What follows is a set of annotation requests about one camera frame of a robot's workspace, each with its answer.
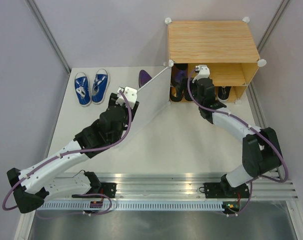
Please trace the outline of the black white sneaker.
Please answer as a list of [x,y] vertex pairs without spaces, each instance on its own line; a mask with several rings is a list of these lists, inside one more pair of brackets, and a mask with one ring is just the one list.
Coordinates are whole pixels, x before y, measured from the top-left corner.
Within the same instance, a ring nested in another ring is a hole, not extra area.
[[231,89],[231,86],[219,86],[217,93],[218,100],[221,102],[227,101],[229,99]]

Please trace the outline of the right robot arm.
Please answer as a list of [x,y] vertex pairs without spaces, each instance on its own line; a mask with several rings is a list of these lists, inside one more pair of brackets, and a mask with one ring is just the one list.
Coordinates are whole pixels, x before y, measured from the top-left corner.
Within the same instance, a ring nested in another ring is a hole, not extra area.
[[277,134],[274,129],[250,126],[232,114],[225,104],[216,99],[210,78],[189,79],[187,90],[198,105],[200,115],[212,125],[219,126],[242,145],[241,164],[220,178],[217,190],[230,198],[248,190],[246,184],[283,165]]

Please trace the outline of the white cabinet door panel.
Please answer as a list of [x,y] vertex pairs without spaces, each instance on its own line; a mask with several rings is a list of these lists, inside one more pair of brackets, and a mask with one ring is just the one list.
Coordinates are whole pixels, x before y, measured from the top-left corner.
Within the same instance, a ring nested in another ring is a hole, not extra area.
[[129,143],[164,107],[169,105],[170,77],[171,68],[165,67],[137,90],[139,106],[128,135],[118,147]]

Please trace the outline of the gold loafer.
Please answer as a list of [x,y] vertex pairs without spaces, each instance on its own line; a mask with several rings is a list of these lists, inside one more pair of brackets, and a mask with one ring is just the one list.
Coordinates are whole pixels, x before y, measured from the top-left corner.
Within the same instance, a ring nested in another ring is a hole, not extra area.
[[188,102],[192,102],[192,101],[193,101],[192,98],[191,98],[189,95],[185,95],[185,96],[184,96],[184,99],[185,99],[186,101],[188,101]]
[[169,99],[172,102],[181,102],[184,96],[184,89],[181,89],[179,87],[174,87],[171,86],[170,87],[170,91],[169,91]]

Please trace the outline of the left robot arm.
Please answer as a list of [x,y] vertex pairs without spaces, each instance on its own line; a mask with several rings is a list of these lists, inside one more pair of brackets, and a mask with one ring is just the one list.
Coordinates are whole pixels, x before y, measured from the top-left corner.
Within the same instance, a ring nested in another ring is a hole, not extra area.
[[54,179],[69,168],[120,144],[130,132],[131,123],[139,107],[137,90],[119,88],[109,97],[108,107],[90,126],[76,134],[65,147],[41,162],[19,170],[7,171],[11,185],[2,208],[12,210],[6,203],[10,195],[15,208],[26,214],[41,207],[46,201],[72,195],[74,198],[102,196],[102,184],[94,172],[86,171],[79,179]]

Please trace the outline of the purple pointed loafer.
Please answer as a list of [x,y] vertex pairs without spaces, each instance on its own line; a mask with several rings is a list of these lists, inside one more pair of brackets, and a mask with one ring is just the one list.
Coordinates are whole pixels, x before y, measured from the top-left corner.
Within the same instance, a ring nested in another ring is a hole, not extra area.
[[152,77],[145,71],[145,70],[140,70],[139,75],[138,75],[138,86],[139,88],[142,88],[145,84],[147,84]]
[[173,73],[171,74],[171,86],[183,89],[183,94],[187,88],[187,77],[188,77],[188,64],[187,63],[176,63],[173,66]]

